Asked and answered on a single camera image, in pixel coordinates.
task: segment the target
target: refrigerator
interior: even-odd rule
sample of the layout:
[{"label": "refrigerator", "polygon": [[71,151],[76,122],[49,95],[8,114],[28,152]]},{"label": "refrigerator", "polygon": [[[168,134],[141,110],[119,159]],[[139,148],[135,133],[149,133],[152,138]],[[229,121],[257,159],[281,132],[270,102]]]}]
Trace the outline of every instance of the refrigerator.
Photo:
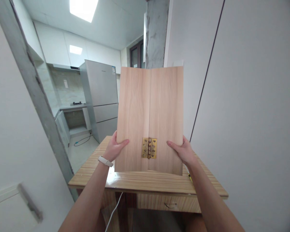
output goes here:
[{"label": "refrigerator", "polygon": [[80,66],[92,135],[101,143],[117,130],[118,95],[116,68],[85,60]]}]

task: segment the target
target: white watch strap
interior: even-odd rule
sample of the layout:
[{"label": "white watch strap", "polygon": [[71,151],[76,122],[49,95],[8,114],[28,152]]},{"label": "white watch strap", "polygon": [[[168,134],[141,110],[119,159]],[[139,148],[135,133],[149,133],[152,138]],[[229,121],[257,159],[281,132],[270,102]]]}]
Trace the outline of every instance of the white watch strap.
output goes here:
[{"label": "white watch strap", "polygon": [[99,156],[98,161],[100,161],[101,163],[104,163],[104,165],[107,165],[109,167],[113,167],[113,163],[110,162],[109,160],[103,158],[102,156]]}]

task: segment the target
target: wood grain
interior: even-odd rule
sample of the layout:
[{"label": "wood grain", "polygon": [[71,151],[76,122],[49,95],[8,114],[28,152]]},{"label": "wood grain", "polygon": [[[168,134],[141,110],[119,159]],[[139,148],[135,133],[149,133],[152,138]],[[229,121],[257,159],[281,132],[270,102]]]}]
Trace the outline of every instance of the wood grain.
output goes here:
[{"label": "wood grain", "polygon": [[[107,136],[97,147],[93,154],[82,165],[78,172],[69,182],[70,188],[83,189],[89,181],[91,175],[96,169],[99,161],[98,157],[102,156],[109,143],[111,136]],[[217,190],[218,194],[228,198],[228,193],[203,164],[197,156],[203,170],[209,177],[211,183]],[[188,172],[183,168],[183,175],[172,175],[155,171],[147,172],[114,172],[114,166],[109,169],[105,188],[112,191],[124,191],[133,193],[157,193],[172,194],[176,196],[196,197],[193,184],[188,177]]]},{"label": "wood grain", "polygon": [[121,68],[117,142],[130,143],[116,158],[115,171],[145,171],[148,160],[141,156],[143,137],[149,134],[150,70]]},{"label": "wood grain", "polygon": [[151,70],[149,137],[158,144],[148,169],[182,175],[182,161],[167,141],[183,143],[183,67]]},{"label": "wood grain", "polygon": [[197,197],[178,197],[172,195],[137,194],[139,209],[154,209],[201,213]]}]

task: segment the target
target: table drawer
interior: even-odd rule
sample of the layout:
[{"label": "table drawer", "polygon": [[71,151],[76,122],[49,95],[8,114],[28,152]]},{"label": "table drawer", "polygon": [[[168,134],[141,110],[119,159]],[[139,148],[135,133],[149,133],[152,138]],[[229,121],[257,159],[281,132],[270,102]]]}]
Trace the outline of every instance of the table drawer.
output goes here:
[{"label": "table drawer", "polygon": [[200,213],[197,197],[178,197],[171,195],[137,194],[139,209],[154,209],[179,212]]}]

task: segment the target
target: kitchen backsplash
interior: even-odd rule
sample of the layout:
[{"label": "kitchen backsplash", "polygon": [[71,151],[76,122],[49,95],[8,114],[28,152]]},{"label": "kitchen backsplash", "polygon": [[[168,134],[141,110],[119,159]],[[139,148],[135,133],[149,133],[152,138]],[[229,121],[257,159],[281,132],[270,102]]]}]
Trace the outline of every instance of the kitchen backsplash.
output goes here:
[{"label": "kitchen backsplash", "polygon": [[85,102],[81,76],[78,71],[58,71],[50,68],[51,76],[58,92],[61,107],[70,106],[73,102]]}]

